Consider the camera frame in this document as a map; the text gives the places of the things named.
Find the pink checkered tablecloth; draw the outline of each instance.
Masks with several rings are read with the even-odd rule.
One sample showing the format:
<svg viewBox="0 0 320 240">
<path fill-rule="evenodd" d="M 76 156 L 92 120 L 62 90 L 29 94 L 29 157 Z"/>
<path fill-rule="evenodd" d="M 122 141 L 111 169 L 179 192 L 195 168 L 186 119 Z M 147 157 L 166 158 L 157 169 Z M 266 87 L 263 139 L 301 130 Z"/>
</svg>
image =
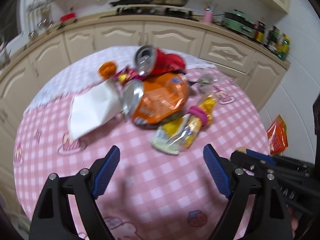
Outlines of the pink checkered tablecloth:
<svg viewBox="0 0 320 240">
<path fill-rule="evenodd" d="M 188 79 L 197 79 L 204 68 L 221 75 L 213 65 L 199 65 L 199 68 L 189 68 Z M 203 147 L 211 143 L 217 153 L 226 158 L 240 146 L 269 154 L 267 134 L 255 107 L 227 78 L 215 87 L 219 104 L 213 111 L 213 123 L 178 156 L 157 152 L 150 143 L 154 130 L 140 129 L 121 117 L 82 137 L 77 149 L 67 151 L 63 145 L 68 143 L 70 105 L 79 92 L 73 91 L 28 109 L 18 128 L 15 184 L 18 199 L 30 219 L 50 173 L 60 177 L 74 175 L 104 157 L 112 145 L 117 145 L 120 163 L 105 194 L 97 200 L 115 239 L 206 240 L 227 199 L 218 192 L 204 163 Z M 187 107 L 195 105 L 200 98 L 197 90 L 194 92 Z M 244 235 L 251 200 L 236 238 Z M 73 196 L 70 206 L 79 236 L 88 239 Z"/>
</svg>

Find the countertop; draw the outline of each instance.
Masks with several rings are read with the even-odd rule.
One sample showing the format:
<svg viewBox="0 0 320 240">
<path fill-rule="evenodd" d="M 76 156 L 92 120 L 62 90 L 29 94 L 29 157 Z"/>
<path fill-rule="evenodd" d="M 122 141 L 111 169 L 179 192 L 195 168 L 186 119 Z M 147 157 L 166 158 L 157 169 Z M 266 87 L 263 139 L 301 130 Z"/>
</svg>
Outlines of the countertop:
<svg viewBox="0 0 320 240">
<path fill-rule="evenodd" d="M 89 25 L 109 23 L 109 22 L 119 22 L 119 21 L 155 21 L 155 22 L 166 22 L 166 23 L 187 25 L 190 27 L 200 28 L 203 30 L 207 30 L 210 32 L 221 34 L 223 36 L 226 36 L 226 37 L 229 37 L 229 38 L 234 39 L 236 41 L 239 41 L 241 43 L 244 43 L 244 44 L 248 45 L 249 47 L 252 47 L 253 49 L 270 57 L 272 60 L 276 61 L 278 64 L 280 64 L 282 67 L 284 67 L 287 70 L 290 67 L 289 61 L 282 61 L 282 60 L 278 59 L 275 55 L 273 55 L 268 50 L 266 50 L 262 45 L 259 45 L 253 41 L 250 41 L 249 39 L 244 38 L 243 36 L 240 36 L 236 33 L 233 33 L 231 31 L 224 29 L 223 27 L 220 27 L 215 24 L 204 24 L 202 22 L 197 22 L 197 21 L 192 21 L 192 20 L 180 19 L 180 18 L 175 18 L 175 17 L 167 17 L 167 16 L 156 16 L 156 15 L 121 15 L 121 16 L 116 16 L 116 11 L 114 10 L 114 11 L 108 11 L 108 12 L 104 12 L 104 13 L 98 13 L 98 14 L 93 14 L 90 16 L 78 18 L 75 23 L 72 23 L 68 26 L 65 26 L 64 28 L 58 29 L 59 24 L 54 25 L 53 27 L 48 29 L 46 33 L 40 34 L 35 40 L 30 41 L 26 46 L 19 49 L 17 52 L 15 52 L 11 56 L 11 62 L 9 63 L 9 65 L 7 65 L 0 72 L 0 81 L 27 54 L 29 54 L 31 51 L 33 51 L 37 47 L 41 46 L 46 41 L 52 39 L 53 37 L 55 37 L 63 32 L 73 30 L 76 28 L 81 28 L 81 27 L 85 27 L 85 26 L 89 26 Z"/>
</svg>

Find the green electric cooker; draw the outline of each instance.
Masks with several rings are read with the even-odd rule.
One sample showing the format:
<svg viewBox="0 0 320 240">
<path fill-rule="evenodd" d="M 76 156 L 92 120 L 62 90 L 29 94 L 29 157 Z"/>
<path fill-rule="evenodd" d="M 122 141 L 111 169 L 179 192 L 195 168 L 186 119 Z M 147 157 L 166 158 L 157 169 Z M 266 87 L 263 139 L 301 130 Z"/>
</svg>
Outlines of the green electric cooker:
<svg viewBox="0 0 320 240">
<path fill-rule="evenodd" d="M 238 10 L 233 10 L 224 13 L 222 26 L 241 35 L 249 38 L 254 37 L 255 23 L 250 21 L 246 14 Z"/>
</svg>

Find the pink hair tie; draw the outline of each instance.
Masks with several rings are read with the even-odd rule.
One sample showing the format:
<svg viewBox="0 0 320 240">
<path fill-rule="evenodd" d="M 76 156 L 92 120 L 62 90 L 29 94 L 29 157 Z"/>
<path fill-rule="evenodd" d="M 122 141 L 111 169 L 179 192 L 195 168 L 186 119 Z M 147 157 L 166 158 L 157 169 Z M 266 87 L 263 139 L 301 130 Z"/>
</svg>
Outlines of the pink hair tie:
<svg viewBox="0 0 320 240">
<path fill-rule="evenodd" d="M 206 126 L 208 123 L 208 116 L 204 110 L 199 108 L 198 106 L 192 106 L 190 107 L 188 114 L 192 114 L 196 117 L 198 117 L 202 122 L 202 127 Z"/>
</svg>

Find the round table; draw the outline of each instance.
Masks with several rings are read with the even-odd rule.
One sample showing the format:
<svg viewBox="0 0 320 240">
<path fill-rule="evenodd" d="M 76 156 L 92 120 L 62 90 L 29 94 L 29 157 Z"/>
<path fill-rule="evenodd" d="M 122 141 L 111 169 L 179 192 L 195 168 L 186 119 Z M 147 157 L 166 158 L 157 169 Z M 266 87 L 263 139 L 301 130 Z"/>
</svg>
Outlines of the round table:
<svg viewBox="0 0 320 240">
<path fill-rule="evenodd" d="M 24 113 L 15 143 L 14 175 L 18 199 L 31 219 L 41 189 L 50 173 L 75 175 L 106 155 L 112 145 L 121 159 L 97 206 L 115 239 L 207 239 L 227 204 L 203 160 L 203 147 L 211 143 L 229 158 L 240 146 L 269 154 L 266 131 L 246 94 L 224 76 L 215 87 L 219 104 L 212 124 L 203 129 L 192 146 L 179 155 L 166 155 L 151 146 L 154 130 L 114 118 L 69 144 L 68 116 L 72 98 L 102 82 L 100 65 L 116 61 L 119 69 L 133 64 L 136 46 L 111 47 L 87 56 L 53 77 Z M 187 62 L 187 77 L 195 80 L 206 72 L 220 75 L 214 65 L 177 53 Z M 194 90 L 187 106 L 200 95 Z M 70 206 L 79 236 L 88 239 L 74 196 Z M 236 237 L 243 236 L 250 216 L 246 209 Z"/>
</svg>

